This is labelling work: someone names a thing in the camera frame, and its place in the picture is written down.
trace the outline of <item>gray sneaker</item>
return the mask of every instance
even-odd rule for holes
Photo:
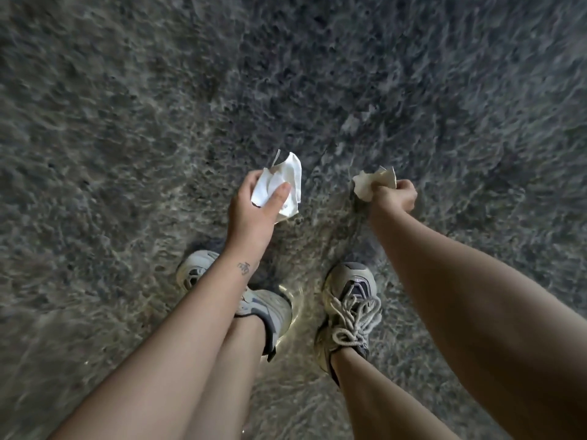
[[[327,276],[322,302],[327,319],[316,334],[314,352],[320,368],[338,384],[330,356],[351,347],[367,359],[369,334],[381,322],[381,300],[373,273],[357,262],[339,264]]]
[[[175,273],[175,279],[180,288],[189,292],[194,288],[200,277],[214,263],[218,253],[209,250],[195,251],[189,255]],[[290,328],[292,321],[292,305],[286,295],[278,291],[252,290],[247,287],[242,293],[235,317],[257,315],[265,325],[265,349],[263,355],[268,355],[267,361],[275,356],[275,346]]]

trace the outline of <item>white tissue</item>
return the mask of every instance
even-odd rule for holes
[[[290,195],[277,215],[277,222],[284,221],[297,214],[297,205],[302,198],[302,164],[297,155],[290,152],[288,158],[271,168],[264,168],[251,197],[251,202],[263,207],[277,187],[284,182],[292,186]]]
[[[359,199],[364,200],[365,202],[371,202],[373,199],[371,184],[375,181],[388,186],[389,188],[397,188],[396,172],[393,171],[393,167],[391,170],[379,167],[375,173],[371,174],[361,171],[353,178],[353,181],[355,182],[355,194]]]

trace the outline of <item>crumpled paper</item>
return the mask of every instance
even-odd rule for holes
[[[277,222],[285,221],[298,213],[297,205],[302,198],[302,164],[297,155],[290,152],[288,158],[271,168],[264,168],[251,197],[251,202],[263,207],[277,187],[284,182],[292,186],[290,195],[277,215]]]
[[[396,172],[393,167],[391,170],[379,167],[375,173],[365,173],[365,171],[361,170],[358,175],[353,177],[353,182],[355,183],[355,194],[365,202],[373,200],[371,184],[374,182],[379,182],[389,188],[397,188]]]

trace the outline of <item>forearm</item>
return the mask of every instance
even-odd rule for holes
[[[225,251],[161,326],[58,429],[55,439],[174,439],[189,422],[251,272]]]
[[[376,214],[371,224],[445,356],[458,344],[470,351],[459,355],[503,384],[529,390],[546,380],[552,389],[585,392],[583,318],[516,270],[401,210]]]

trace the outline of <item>white sneaker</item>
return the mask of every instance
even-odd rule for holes
[[[314,353],[320,368],[338,384],[330,356],[351,347],[367,359],[369,334],[381,322],[381,300],[373,273],[357,262],[339,264],[327,276],[322,302],[327,319],[316,334]]]
[[[219,254],[214,251],[195,251],[178,266],[175,279],[180,288],[188,293],[206,273]],[[235,317],[258,316],[265,325],[265,349],[267,361],[275,356],[275,346],[290,328],[292,305],[286,295],[278,291],[252,290],[249,287],[242,294]]]

